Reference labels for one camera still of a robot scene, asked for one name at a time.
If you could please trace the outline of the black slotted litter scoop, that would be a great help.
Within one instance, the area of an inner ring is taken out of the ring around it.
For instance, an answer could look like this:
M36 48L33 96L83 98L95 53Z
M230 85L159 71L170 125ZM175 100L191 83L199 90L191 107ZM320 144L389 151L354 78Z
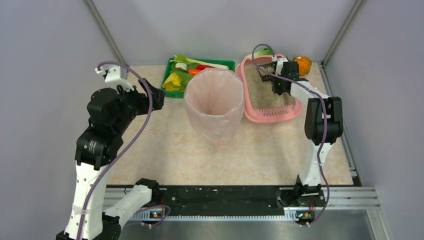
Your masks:
M274 62L261 64L258 68L258 73L260 75L260 78L263 82L272 82L273 76L269 75L269 73L274 74L275 73L275 67L276 64Z

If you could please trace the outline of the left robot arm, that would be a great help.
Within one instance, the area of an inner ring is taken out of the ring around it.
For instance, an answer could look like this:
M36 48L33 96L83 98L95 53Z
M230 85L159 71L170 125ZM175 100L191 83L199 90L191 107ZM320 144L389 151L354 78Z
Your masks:
M162 109L166 92L142 78L125 91L103 88L87 105L88 127L76 141L76 185L69 222L58 240L116 240L124 225L159 191L155 180L142 178L130 193L104 209L105 193L113 161L121 151L123 134L139 115Z

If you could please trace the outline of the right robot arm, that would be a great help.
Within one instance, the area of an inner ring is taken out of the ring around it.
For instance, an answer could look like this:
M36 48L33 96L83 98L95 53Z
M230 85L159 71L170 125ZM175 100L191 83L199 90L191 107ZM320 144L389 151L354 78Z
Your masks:
M327 155L343 134L342 100L321 92L307 79L300 78L297 62L274 57L272 64L276 92L288 93L306 109L304 133L310 147L297 177L294 194L298 198L319 196L321 182L327 180L323 171Z

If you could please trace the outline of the pink plastic trash bag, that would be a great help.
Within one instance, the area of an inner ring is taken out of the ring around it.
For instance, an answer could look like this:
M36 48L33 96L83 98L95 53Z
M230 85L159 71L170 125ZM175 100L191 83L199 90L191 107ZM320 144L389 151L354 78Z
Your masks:
M244 84L234 71L200 71L188 82L183 99L189 124L196 133L220 147L230 144L245 106Z

